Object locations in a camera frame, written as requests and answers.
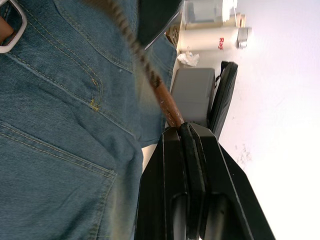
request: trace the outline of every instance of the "yellow stitching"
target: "yellow stitching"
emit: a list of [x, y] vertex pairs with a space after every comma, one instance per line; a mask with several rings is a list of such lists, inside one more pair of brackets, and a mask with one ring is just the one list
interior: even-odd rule
[[26, 63], [26, 61], [22, 60], [21, 58], [19, 58], [18, 56], [14, 55], [12, 52], [10, 52], [11, 55], [13, 55], [15, 58], [17, 58], [21, 63], [27, 65], [29, 68], [31, 68], [33, 71], [35, 71], [36, 73], [42, 75], [44, 78], [51, 80], [52, 82], [54, 82], [55, 84], [57, 84], [58, 86], [60, 86], [61, 88], [63, 88], [64, 90], [66, 90], [68, 93], [70, 93], [71, 95], [75, 96], [77, 99], [81, 99], [82, 101], [84, 101], [85, 103], [89, 104], [90, 102], [88, 102], [87, 100], [81, 98], [80, 96], [74, 94], [73, 92], [71, 92], [69, 89], [67, 89], [66, 87], [64, 87], [63, 85], [61, 85], [60, 83], [56, 82], [55, 80], [53, 80], [52, 78], [46, 76], [45, 74], [43, 74], [42, 72], [34, 69], [32, 66], [30, 66], [28, 63]]
[[69, 153], [60, 151], [59, 149], [57, 149], [57, 148], [55, 148], [55, 147], [53, 147], [53, 146], [50, 146], [50, 145], [48, 145], [48, 144], [46, 144], [46, 143], [43, 143], [43, 142], [37, 141], [37, 140], [35, 140], [35, 139], [32, 139], [32, 138], [30, 138], [30, 137], [28, 137], [28, 136], [26, 136], [26, 135], [24, 135], [24, 134], [22, 134], [22, 133], [20, 133], [20, 132], [18, 132], [18, 131], [13, 130], [12, 128], [10, 128], [10, 127], [8, 127], [8, 126], [5, 126], [5, 125], [3, 125], [3, 124], [0, 124], [0, 125], [1, 125], [2, 127], [5, 127], [6, 129], [9, 129], [10, 131], [12, 131], [12, 132], [14, 132], [14, 133], [17, 133], [17, 134], [25, 137], [26, 139], [29, 139], [29, 140], [31, 140], [31, 141], [33, 141], [33, 142], [36, 142], [36, 143], [41, 144], [41, 145], [44, 145], [44, 146], [46, 146], [46, 147], [48, 147], [48, 148], [50, 148], [50, 149], [53, 149], [53, 150], [55, 150], [55, 151], [57, 151], [57, 152], [59, 152], [59, 153], [62, 153], [62, 154], [64, 154], [64, 155], [67, 155], [67, 156], [70, 157], [70, 158], [73, 158], [73, 159], [79, 160], [79, 161], [81, 161], [81, 162], [84, 162], [84, 163], [86, 163], [86, 164], [89, 164], [89, 165], [91, 165], [92, 167], [97, 168], [97, 169], [100, 169], [100, 170], [102, 170], [102, 171], [104, 171], [104, 172], [113, 173], [113, 172], [110, 171], [110, 170], [107, 170], [107, 169], [102, 168], [102, 167], [100, 167], [100, 166], [93, 165], [91, 162], [88, 162], [88, 161], [86, 161], [86, 160], [84, 160], [84, 159], [81, 159], [81, 158], [79, 158], [78, 156], [75, 157], [75, 156], [73, 156], [73, 155], [71, 155], [71, 154], [69, 154]]
[[43, 36], [52, 46], [54, 46], [56, 49], [58, 49], [60, 52], [62, 52], [64, 55], [66, 55], [68, 58], [70, 58], [71, 60], [73, 60], [76, 64], [79, 65], [80, 68], [83, 69], [83, 71], [85, 71], [89, 76], [90, 78], [92, 78], [92, 76], [88, 73], [87, 70], [85, 70], [85, 68], [83, 66], [80, 65], [80, 63], [78, 63], [76, 60], [74, 60], [72, 57], [70, 57], [68, 54], [66, 54], [64, 51], [62, 51], [59, 47], [57, 47], [56, 45], [54, 45], [48, 38], [46, 38], [38, 29], [36, 29], [35, 26], [32, 25], [31, 22], [29, 22], [29, 24], [41, 35]]
[[51, 32], [49, 32], [32, 14], [31, 12], [29, 12], [22, 4], [21, 6], [31, 15], [31, 17], [33, 17], [33, 19], [48, 33], [50, 34], [53, 39], [55, 39], [59, 44], [61, 44], [62, 46], [64, 46], [67, 50], [69, 50], [71, 53], [73, 53], [73, 55], [75, 55], [82, 63], [84, 63], [84, 65], [86, 65], [90, 70], [91, 72], [100, 80], [100, 83], [101, 83], [101, 91], [99, 89], [99, 85], [95, 84], [98, 88], [98, 92], [101, 93], [101, 96], [100, 98], [102, 99], [103, 97], [103, 89], [104, 89], [104, 85], [103, 85], [103, 82], [102, 80], [100, 79], [100, 77], [98, 77], [98, 75], [95, 73], [95, 71], [93, 71], [93, 69], [91, 67], [88, 66], [88, 64], [86, 64], [76, 53], [74, 53], [71, 49], [69, 49], [68, 47], [66, 47], [62, 42], [60, 42], [58, 39], [56, 39], [53, 34]]
[[116, 58], [115, 56], [109, 54], [108, 52], [106, 52], [93, 38], [90, 38], [90, 36], [84, 31], [81, 29], [81, 27], [77, 24], [77, 22], [68, 14], [68, 12], [61, 6], [61, 4], [59, 3], [59, 7], [61, 8], [61, 10], [63, 11], [63, 13], [65, 14], [65, 17], [68, 18], [71, 22], [72, 22], [72, 25], [74, 27], [76, 27], [76, 29], [81, 33], [81, 34], [84, 34], [85, 36], [83, 36], [87, 41], [89, 42], [93, 42], [94, 43], [94, 48], [98, 48], [101, 52], [103, 52], [102, 56], [106, 55], [108, 56], [110, 59], [108, 59], [106, 57], [106, 59], [108, 61], [111, 61], [111, 62], [114, 62], [116, 65], [118, 65], [119, 67], [127, 70], [128, 72], [132, 73], [132, 69], [130, 67], [126, 67], [124, 65], [129, 65], [125, 62], [122, 62], [120, 59]]
[[90, 106], [92, 107], [92, 109], [93, 109], [95, 112], [98, 112], [98, 111], [99, 111], [99, 105], [96, 104], [94, 98], [91, 99]]
[[67, 161], [67, 162], [70, 162], [70, 163], [72, 163], [72, 164], [78, 165], [78, 166], [80, 166], [81, 168], [88, 169], [88, 170], [90, 170], [90, 171], [92, 171], [92, 172], [95, 172], [95, 173], [97, 173], [97, 174], [99, 174], [99, 175], [102, 175], [102, 176], [104, 176], [104, 177], [106, 177], [106, 178], [113, 178], [113, 176], [109, 176], [109, 175], [111, 175], [110, 173], [108, 173], [108, 175], [102, 174], [102, 173], [100, 173], [100, 172], [98, 172], [98, 171], [92, 170], [92, 169], [90, 169], [90, 168], [88, 168], [88, 167], [82, 166], [82, 165], [80, 165], [80, 164], [78, 164], [78, 163], [75, 163], [75, 162], [73, 162], [73, 161], [67, 160], [67, 159], [65, 159], [65, 158], [63, 158], [63, 157], [54, 155], [54, 154], [52, 154], [52, 153], [50, 153], [50, 152], [47, 152], [47, 151], [41, 150], [41, 149], [39, 149], [39, 148], [37, 148], [37, 147], [31, 146], [31, 145], [29, 145], [29, 144], [27, 144], [27, 143], [24, 143], [24, 142], [22, 142], [22, 141], [19, 141], [19, 140], [13, 138], [13, 137], [10, 137], [10, 136], [8, 136], [8, 135], [6, 135], [6, 134], [1, 133], [1, 132], [0, 132], [0, 135], [3, 135], [3, 136], [5, 136], [6, 138], [9, 138], [9, 139], [11, 139], [11, 140], [13, 140], [13, 141], [16, 141], [16, 142], [18, 142], [18, 143], [21, 143], [21, 144], [23, 144], [23, 145], [26, 145], [26, 146], [28, 146], [28, 147], [30, 147], [30, 148], [33, 148], [33, 149], [35, 149], [35, 150], [38, 151], [38, 152], [43, 152], [43, 153], [49, 154], [49, 155], [54, 156], [54, 157], [56, 157], [56, 158], [59, 158], [59, 159], [65, 160], [65, 161]]
[[[35, 71], [36, 73], [42, 75], [44, 78], [51, 80], [52, 82], [54, 82], [55, 84], [57, 84], [58, 86], [60, 86], [61, 88], [63, 88], [64, 90], [66, 90], [68, 93], [70, 93], [71, 95], [75, 96], [76, 98], [82, 100], [83, 102], [85, 102], [86, 104], [89, 104], [91, 107], [91, 102], [86, 101], [85, 99], [81, 98], [80, 96], [74, 94], [73, 92], [71, 92], [70, 90], [68, 90], [67, 88], [65, 88], [63, 85], [61, 85], [60, 83], [56, 82], [55, 80], [53, 80], [52, 78], [44, 75], [43, 73], [39, 72], [38, 70], [34, 69], [33, 67], [31, 67], [29, 64], [27, 64], [24, 60], [22, 60], [21, 58], [19, 58], [18, 56], [14, 55], [12, 52], [10, 52], [11, 55], [13, 55], [15, 58], [17, 58], [20, 62], [22, 62], [23, 64], [25, 64], [26, 66], [28, 66], [29, 68], [31, 68], [33, 71]], [[125, 132], [129, 133], [131, 136], [134, 137], [134, 139], [136, 139], [136, 136], [132, 133], [133, 131], [131, 129], [127, 129], [126, 127], [124, 127], [124, 123], [117, 118], [115, 115], [113, 115], [112, 113], [110, 113], [109, 111], [104, 111], [104, 110], [99, 110], [98, 112], [105, 117], [106, 119], [108, 119], [111, 122], [116, 122], [116, 125], [121, 128], [122, 130], [124, 130]]]
[[93, 84], [97, 86], [97, 81], [94, 80], [93, 78], [91, 80], [92, 80]]

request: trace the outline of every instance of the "white wall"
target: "white wall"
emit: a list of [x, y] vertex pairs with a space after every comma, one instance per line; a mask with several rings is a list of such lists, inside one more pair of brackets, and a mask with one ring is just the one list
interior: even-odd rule
[[254, 44], [200, 52], [239, 65], [221, 144], [245, 168], [278, 240], [320, 239], [320, 0], [239, 0]]

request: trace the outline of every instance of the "denim pocket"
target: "denim pocket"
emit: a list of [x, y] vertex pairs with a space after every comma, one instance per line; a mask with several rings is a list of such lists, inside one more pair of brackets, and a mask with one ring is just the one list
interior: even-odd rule
[[[121, 6], [132, 30], [137, 27], [136, 1], [115, 0]], [[114, 21], [102, 10], [85, 1], [54, 0], [60, 15], [104, 58], [132, 72], [132, 57]]]
[[96, 239], [115, 177], [0, 121], [0, 239]]

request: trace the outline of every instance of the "gray bin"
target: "gray bin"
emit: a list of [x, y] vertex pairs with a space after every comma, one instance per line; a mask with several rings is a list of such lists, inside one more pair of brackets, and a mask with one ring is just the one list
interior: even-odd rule
[[213, 68], [180, 68], [171, 95], [186, 122], [208, 127], [207, 117], [215, 91]]

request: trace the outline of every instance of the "metal belt buckle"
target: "metal belt buckle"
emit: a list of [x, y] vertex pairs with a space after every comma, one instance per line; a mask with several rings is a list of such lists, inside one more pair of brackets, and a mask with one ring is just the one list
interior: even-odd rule
[[16, 45], [27, 27], [27, 17], [19, 4], [15, 0], [0, 0], [0, 7], [6, 2], [9, 2], [19, 13], [22, 18], [22, 25], [19, 31], [15, 34], [14, 38], [7, 45], [0, 45], [0, 54], [9, 52]]

